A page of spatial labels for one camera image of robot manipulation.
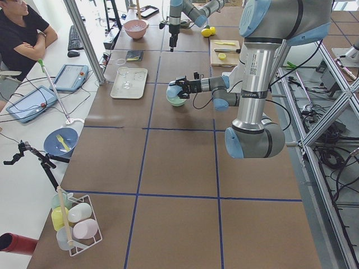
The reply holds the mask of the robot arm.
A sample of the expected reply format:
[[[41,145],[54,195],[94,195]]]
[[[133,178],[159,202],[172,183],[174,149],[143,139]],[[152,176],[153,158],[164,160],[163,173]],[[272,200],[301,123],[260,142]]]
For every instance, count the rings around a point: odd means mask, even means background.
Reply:
[[[196,26],[202,27],[207,21],[207,18],[214,12],[221,10],[225,5],[225,1],[214,0],[197,8],[188,0],[171,0],[169,6],[169,16],[160,23],[159,28],[162,29],[165,25],[169,27],[169,47],[170,52],[173,52],[177,46],[179,31],[181,28],[181,15],[184,13]]]
[[[237,117],[225,131],[225,146],[233,158],[267,158],[281,152],[283,130],[264,113],[265,100],[276,68],[275,51],[325,38],[330,29],[331,1],[246,1],[239,23],[241,56],[233,70],[242,75],[241,89],[231,91],[228,76],[188,80],[178,78],[167,88],[170,99],[210,92],[216,110],[238,107]]]

